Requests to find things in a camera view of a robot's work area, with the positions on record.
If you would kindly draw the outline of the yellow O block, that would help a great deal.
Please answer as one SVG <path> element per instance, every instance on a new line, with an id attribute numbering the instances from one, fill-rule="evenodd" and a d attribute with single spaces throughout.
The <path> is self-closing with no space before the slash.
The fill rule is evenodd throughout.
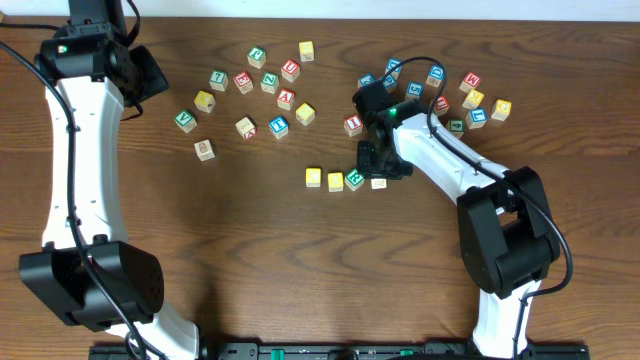
<path id="1" fill-rule="evenodd" d="M 328 173 L 327 181 L 330 192 L 341 192 L 344 189 L 344 176 L 342 172 Z"/>

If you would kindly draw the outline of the yellow C block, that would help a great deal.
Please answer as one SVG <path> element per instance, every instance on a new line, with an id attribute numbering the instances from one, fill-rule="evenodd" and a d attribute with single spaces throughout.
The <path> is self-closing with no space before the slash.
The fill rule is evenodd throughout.
<path id="1" fill-rule="evenodd" d="M 322 170 L 320 168 L 307 168 L 305 170 L 305 183 L 308 188 L 319 188 L 322 183 Z"/>

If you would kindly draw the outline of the green R block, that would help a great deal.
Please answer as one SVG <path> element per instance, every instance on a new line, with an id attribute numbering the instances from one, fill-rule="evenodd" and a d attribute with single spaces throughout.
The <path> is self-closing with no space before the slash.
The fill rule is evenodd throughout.
<path id="1" fill-rule="evenodd" d="M 356 168 L 353 168 L 345 175 L 344 183 L 351 191 L 356 191 L 365 183 L 365 178 Z"/>

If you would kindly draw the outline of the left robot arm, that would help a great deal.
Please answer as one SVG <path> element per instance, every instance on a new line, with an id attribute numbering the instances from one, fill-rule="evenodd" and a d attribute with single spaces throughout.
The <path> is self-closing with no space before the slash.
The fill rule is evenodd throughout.
<path id="1" fill-rule="evenodd" d="M 71 0 L 70 18 L 28 68 L 44 84 L 53 130 L 51 206 L 40 251 L 22 255 L 24 285 L 64 324 L 123 339 L 94 358 L 203 359 L 196 324 L 164 299 L 158 259 L 128 241 L 118 190 L 127 108 L 165 91 L 118 1 Z"/>

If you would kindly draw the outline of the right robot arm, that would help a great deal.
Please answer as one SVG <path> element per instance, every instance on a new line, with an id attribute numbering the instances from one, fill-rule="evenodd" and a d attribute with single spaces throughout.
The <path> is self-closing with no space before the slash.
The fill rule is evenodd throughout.
<path id="1" fill-rule="evenodd" d="M 472 343 L 484 357 L 520 357 L 529 306 L 565 244 L 540 177 L 482 157 L 426 104 L 395 101 L 381 81 L 360 87 L 352 102 L 369 134 L 358 144 L 358 171 L 396 180 L 420 169 L 453 201 L 461 258 L 480 290 Z"/>

